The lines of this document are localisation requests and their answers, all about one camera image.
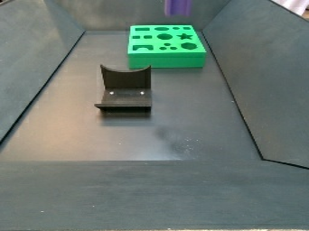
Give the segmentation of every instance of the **star-shaped hole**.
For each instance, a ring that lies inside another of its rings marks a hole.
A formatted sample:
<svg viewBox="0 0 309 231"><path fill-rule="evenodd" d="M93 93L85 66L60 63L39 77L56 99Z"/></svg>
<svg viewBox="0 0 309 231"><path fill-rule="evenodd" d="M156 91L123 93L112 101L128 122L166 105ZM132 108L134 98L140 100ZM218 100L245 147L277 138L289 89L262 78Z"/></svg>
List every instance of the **star-shaped hole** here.
<svg viewBox="0 0 309 231"><path fill-rule="evenodd" d="M178 35L178 37L182 39L182 40L190 40L192 35L188 35L186 33L183 33L182 35Z"/></svg>

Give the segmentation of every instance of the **gray floor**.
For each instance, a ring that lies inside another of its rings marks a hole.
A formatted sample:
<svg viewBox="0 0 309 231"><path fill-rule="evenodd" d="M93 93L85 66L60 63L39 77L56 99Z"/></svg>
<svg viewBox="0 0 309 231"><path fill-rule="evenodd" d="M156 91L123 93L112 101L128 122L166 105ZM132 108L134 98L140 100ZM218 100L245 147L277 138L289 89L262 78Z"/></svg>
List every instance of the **gray floor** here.
<svg viewBox="0 0 309 231"><path fill-rule="evenodd" d="M210 52L154 70L150 117L103 117L99 64L126 69L126 44L84 35L6 138L0 230L307 228L309 171L259 160Z"/></svg>
<svg viewBox="0 0 309 231"><path fill-rule="evenodd" d="M0 161L258 160L210 51L203 69L154 69L150 116L103 116L99 66L127 69L126 54L124 32L83 36Z"/></svg>

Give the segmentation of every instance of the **green foam block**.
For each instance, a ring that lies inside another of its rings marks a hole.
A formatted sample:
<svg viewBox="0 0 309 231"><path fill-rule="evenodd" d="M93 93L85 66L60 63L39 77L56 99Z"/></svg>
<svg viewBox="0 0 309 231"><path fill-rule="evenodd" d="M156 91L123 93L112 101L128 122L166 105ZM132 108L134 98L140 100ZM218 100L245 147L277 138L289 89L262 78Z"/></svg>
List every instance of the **green foam block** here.
<svg viewBox="0 0 309 231"><path fill-rule="evenodd" d="M130 27L130 68L200 68L206 50L190 25Z"/></svg>

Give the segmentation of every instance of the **black plastic holder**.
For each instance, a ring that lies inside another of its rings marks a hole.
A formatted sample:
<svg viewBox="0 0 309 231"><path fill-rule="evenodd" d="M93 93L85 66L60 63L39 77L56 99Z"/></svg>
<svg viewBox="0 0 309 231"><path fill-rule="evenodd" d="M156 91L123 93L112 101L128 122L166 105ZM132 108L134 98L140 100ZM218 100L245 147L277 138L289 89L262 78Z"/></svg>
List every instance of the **black plastic holder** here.
<svg viewBox="0 0 309 231"><path fill-rule="evenodd" d="M151 96L151 66L138 70L113 70L100 65L105 86L100 104L101 110L150 110Z"/></svg>

